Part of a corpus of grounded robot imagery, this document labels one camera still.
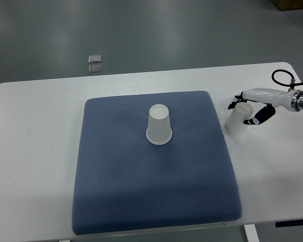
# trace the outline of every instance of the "white table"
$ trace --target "white table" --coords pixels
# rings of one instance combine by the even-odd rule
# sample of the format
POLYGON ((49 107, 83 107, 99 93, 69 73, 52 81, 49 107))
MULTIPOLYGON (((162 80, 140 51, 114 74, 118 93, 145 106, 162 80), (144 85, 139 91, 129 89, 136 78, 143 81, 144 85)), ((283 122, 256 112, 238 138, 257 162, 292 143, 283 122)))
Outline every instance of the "white table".
MULTIPOLYGON (((86 100, 206 90, 222 125, 232 97, 241 91, 287 90, 271 80, 276 69, 295 74, 287 63, 272 63, 0 84, 0 241, 79 238, 71 214, 86 100)), ((283 73, 276 78, 290 79, 283 73)), ((251 105, 255 112, 264 106, 251 105)), ((226 225, 303 219, 303 112, 276 110, 242 139, 224 134, 243 210, 239 220, 226 225)))

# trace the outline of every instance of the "robotic arm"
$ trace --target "robotic arm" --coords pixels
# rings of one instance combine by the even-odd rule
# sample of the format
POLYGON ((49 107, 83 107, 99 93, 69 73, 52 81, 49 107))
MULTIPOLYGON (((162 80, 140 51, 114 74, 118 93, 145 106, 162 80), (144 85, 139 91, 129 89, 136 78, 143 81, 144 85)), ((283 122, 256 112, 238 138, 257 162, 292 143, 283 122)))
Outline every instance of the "robotic arm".
POLYGON ((287 92, 267 88, 254 88, 245 90, 232 99, 232 102, 229 105, 228 109, 235 108, 236 104, 239 102, 253 101, 266 104, 266 106, 257 112, 253 118, 247 119, 243 122, 247 125, 262 124, 275 114, 275 108, 279 106, 283 106, 287 110, 293 112, 299 112, 303 110, 303 91, 294 89, 295 86, 303 85, 303 83, 296 84, 293 74, 286 70, 274 71, 272 74, 272 79, 275 83, 290 88, 287 92), (276 72, 288 73, 292 77, 291 83, 287 85, 276 81, 274 78, 276 72))

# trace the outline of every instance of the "black cable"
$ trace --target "black cable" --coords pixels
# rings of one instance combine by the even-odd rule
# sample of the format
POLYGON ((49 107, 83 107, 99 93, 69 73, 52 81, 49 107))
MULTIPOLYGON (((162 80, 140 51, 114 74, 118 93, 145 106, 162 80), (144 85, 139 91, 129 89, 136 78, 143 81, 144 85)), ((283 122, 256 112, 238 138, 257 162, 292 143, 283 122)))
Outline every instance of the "black cable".
POLYGON ((283 69, 278 69, 278 70, 275 70, 274 72, 273 72, 273 74, 272 74, 272 79, 273 79, 273 81, 275 82, 275 83, 277 83, 278 85, 281 85, 281 86, 283 86, 283 87, 295 87, 295 86, 301 86, 301 85, 303 85, 303 82, 302 83, 293 83, 293 84, 284 84, 284 83, 280 83, 280 82, 278 82, 278 81, 276 81, 276 79, 275 79, 275 73, 277 73, 277 72, 285 72, 285 73, 288 73, 291 77, 292 77, 292 80, 294 80, 295 81, 295 78, 294 78, 294 75, 291 73, 291 72, 289 72, 289 71, 287 71, 287 70, 283 70, 283 69))

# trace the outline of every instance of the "gray floor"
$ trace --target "gray floor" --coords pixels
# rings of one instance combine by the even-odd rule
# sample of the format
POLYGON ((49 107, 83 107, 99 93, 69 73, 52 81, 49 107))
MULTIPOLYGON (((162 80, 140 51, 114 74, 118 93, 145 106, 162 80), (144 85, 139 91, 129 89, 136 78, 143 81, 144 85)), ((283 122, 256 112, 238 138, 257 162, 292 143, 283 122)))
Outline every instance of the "gray floor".
MULTIPOLYGON (((303 10, 272 0, 0 1, 0 83, 87 76, 94 53, 102 75, 288 62, 303 81, 303 10)), ((303 241, 303 226, 257 229, 262 242, 303 241)), ((130 240, 245 241, 241 227, 154 236, 130 240)))

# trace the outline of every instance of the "paper cup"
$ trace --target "paper cup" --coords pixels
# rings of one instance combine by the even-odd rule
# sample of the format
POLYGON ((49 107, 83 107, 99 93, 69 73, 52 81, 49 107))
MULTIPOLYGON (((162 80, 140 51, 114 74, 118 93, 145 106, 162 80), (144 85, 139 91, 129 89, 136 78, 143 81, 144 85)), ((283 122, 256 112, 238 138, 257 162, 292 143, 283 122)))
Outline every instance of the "paper cup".
POLYGON ((164 145, 172 138, 172 129, 168 108, 156 104, 149 109, 146 136, 154 145, 164 145))
POLYGON ((223 125, 224 132, 233 138, 242 138, 247 133, 248 125, 243 123, 253 113, 253 107, 245 102, 238 103, 228 120, 223 125))

